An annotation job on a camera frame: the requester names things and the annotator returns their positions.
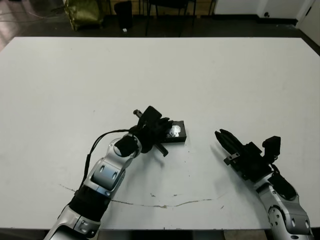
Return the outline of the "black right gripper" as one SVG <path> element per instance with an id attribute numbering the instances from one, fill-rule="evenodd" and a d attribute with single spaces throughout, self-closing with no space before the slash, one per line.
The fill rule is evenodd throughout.
<path id="1" fill-rule="evenodd" d="M 243 180 L 258 182 L 272 173 L 272 168 L 261 156 L 262 151 L 253 143 L 243 145 L 231 132 L 220 129 L 214 132 L 220 145 L 229 153 L 224 160 Z"/>

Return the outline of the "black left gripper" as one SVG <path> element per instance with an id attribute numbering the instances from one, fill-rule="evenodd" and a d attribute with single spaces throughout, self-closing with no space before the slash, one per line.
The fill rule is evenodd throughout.
<path id="1" fill-rule="evenodd" d="M 155 108 L 147 108 L 144 112 L 135 109 L 133 114 L 138 117 L 138 123 L 129 132 L 140 141 L 141 152 L 148 153 L 155 146 L 164 157 L 167 156 L 168 150 L 161 142 L 169 135 L 173 120 L 162 117 Z"/>

